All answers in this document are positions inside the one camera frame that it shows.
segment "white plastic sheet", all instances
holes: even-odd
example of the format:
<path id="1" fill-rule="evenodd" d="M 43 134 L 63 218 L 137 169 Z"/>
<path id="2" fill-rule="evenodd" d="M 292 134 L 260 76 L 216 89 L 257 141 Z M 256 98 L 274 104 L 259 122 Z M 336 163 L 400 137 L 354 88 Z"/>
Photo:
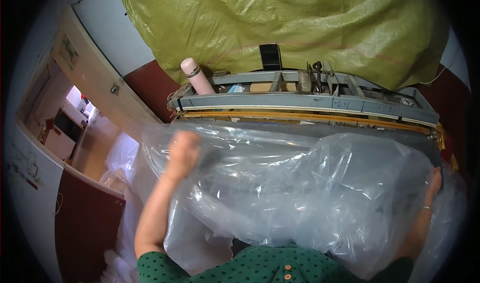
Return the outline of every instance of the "white plastic sheet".
<path id="1" fill-rule="evenodd" d="M 100 178 L 100 183 L 111 186 L 115 179 L 129 184 L 135 176 L 134 163 L 139 143 L 125 132 L 121 132 L 108 153 L 105 165 L 107 172 Z"/>
<path id="2" fill-rule="evenodd" d="M 165 168 L 176 130 L 202 136 L 202 157 L 172 200 L 164 241 L 167 254 L 189 274 L 229 261 L 236 237 L 252 245 L 294 241 L 368 279 L 391 262 L 422 205 L 432 169 L 421 152 L 374 136 L 318 139 L 176 122 L 144 132 L 135 176 L 127 182 L 143 203 Z M 448 170 L 443 176 L 444 190 L 434 201 L 429 236 L 410 282 L 431 280 L 465 214 L 463 182 Z M 126 215 L 127 210 L 121 229 L 130 234 L 119 231 L 119 274 L 136 271 L 133 246 L 125 245 L 133 244 L 138 216 Z M 122 263 L 131 269 L 119 268 Z"/>

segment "metal frame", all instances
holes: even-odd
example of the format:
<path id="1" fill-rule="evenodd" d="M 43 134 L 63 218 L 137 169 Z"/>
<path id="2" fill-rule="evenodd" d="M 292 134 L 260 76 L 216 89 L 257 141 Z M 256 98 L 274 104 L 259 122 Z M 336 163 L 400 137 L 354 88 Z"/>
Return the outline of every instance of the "metal frame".
<path id="1" fill-rule="evenodd" d="M 420 107 L 376 100 L 367 98 L 363 94 L 360 86 L 381 89 L 380 87 L 360 77 L 348 74 L 335 73 L 334 78 L 338 82 L 345 82 L 353 95 L 297 94 L 295 92 L 278 91 L 281 78 L 283 78 L 284 81 L 298 81 L 298 75 L 299 72 L 296 70 L 282 70 L 214 76 L 209 79 L 214 85 L 264 81 L 271 81 L 273 84 L 270 91 L 265 93 L 246 92 L 193 95 L 191 88 L 188 88 L 186 93 L 183 94 L 183 97 L 173 98 L 171 103 L 177 108 L 177 111 L 225 108 L 334 111 L 404 120 L 429 127 L 436 127 L 439 120 L 438 114 L 435 113 L 417 89 L 406 87 L 395 92 L 415 98 Z M 316 80 L 317 74 L 312 73 L 311 75 L 313 77 L 312 79 Z M 330 77 L 324 73 L 320 76 L 321 82 L 327 82 L 328 77 Z"/>

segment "door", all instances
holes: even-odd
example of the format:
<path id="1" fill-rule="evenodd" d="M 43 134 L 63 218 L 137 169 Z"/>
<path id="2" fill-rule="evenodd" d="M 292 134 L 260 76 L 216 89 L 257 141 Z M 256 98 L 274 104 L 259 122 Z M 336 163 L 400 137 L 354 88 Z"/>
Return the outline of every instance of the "door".
<path id="1" fill-rule="evenodd" d="M 144 124 L 162 122 L 103 56 L 71 6 L 63 13 L 53 58 L 72 84 L 137 142 Z"/>

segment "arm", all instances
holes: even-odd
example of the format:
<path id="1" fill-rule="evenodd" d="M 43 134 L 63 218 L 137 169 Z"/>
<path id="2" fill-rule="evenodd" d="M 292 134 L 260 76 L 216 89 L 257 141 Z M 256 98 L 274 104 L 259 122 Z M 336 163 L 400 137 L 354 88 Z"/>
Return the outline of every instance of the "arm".
<path id="1" fill-rule="evenodd" d="M 423 201 L 424 206 L 432 205 L 434 196 L 440 189 L 440 186 L 442 184 L 441 176 L 442 173 L 440 167 L 436 167 L 433 176 L 430 179 L 429 188 Z M 393 261 L 401 257 L 411 258 L 413 262 L 417 261 L 420 253 L 423 250 L 423 246 L 425 245 L 425 240 L 427 239 L 431 219 L 432 211 L 430 209 L 421 208 L 418 211 L 407 235 L 405 236 L 403 242 L 400 244 L 400 248 Z"/>
<path id="2" fill-rule="evenodd" d="M 167 234 L 171 196 L 197 162 L 199 139 L 187 131 L 179 131 L 172 138 L 168 146 L 170 161 L 140 214 L 134 241 L 137 258 L 147 252 L 165 254 L 163 240 Z"/>

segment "woman's right hand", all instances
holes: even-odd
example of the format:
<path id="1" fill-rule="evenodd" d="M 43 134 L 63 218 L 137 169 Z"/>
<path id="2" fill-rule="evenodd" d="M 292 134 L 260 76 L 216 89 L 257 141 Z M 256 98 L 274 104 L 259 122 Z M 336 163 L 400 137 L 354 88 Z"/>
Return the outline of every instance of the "woman's right hand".
<path id="1" fill-rule="evenodd" d="M 168 145 L 169 162 L 163 176 L 180 183 L 195 167 L 200 155 L 200 136 L 191 131 L 177 131 Z"/>

